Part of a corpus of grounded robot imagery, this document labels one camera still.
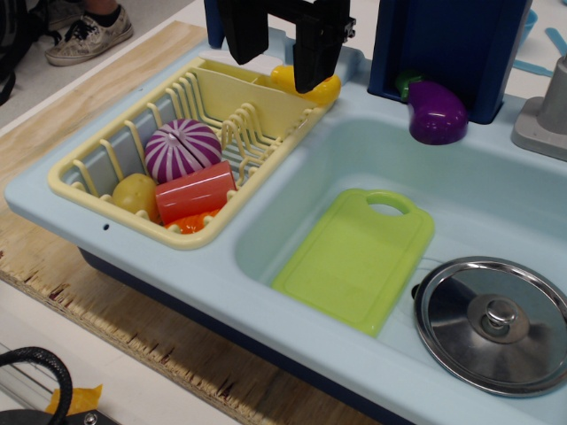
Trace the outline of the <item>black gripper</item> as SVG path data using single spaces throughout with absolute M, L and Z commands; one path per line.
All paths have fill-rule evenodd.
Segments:
M 222 0 L 218 8 L 229 52 L 239 65 L 268 48 L 268 15 L 296 24 L 294 81 L 301 94 L 334 74 L 344 38 L 355 35 L 349 1 Z

